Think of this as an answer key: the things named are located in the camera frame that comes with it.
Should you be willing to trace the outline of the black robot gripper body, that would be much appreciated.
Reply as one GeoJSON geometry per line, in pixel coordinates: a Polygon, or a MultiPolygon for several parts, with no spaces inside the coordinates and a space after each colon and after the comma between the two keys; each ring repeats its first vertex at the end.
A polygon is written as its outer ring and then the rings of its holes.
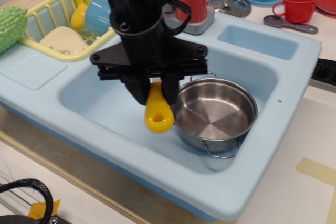
{"type": "Polygon", "coordinates": [[[138,25],[116,15],[110,20],[121,42],[90,57],[101,80],[131,82],[151,77],[181,80],[207,73],[207,47],[177,38],[191,16],[179,20],[160,15],[138,25]]]}

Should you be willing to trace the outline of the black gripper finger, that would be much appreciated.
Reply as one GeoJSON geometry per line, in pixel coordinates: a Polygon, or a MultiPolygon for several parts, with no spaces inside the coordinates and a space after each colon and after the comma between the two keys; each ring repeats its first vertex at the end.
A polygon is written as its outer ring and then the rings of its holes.
{"type": "Polygon", "coordinates": [[[122,76],[122,82],[139,104],[146,105],[150,89],[150,81],[148,77],[122,76]]]}
{"type": "Polygon", "coordinates": [[[178,92],[180,87],[180,80],[183,80],[184,76],[179,73],[170,73],[161,78],[162,80],[162,92],[169,105],[173,105],[177,102],[178,92]]]}

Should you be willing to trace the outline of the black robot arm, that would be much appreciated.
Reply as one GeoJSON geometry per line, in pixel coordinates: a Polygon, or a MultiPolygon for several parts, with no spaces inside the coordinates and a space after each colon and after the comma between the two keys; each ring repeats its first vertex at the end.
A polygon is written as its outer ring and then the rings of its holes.
{"type": "Polygon", "coordinates": [[[108,3],[110,23],[121,42],[91,56],[101,80],[120,80],[139,104],[146,105],[150,79],[158,77],[164,98],[173,105],[180,80],[207,73],[207,47],[177,37],[192,17],[187,4],[179,0],[108,3]]]}

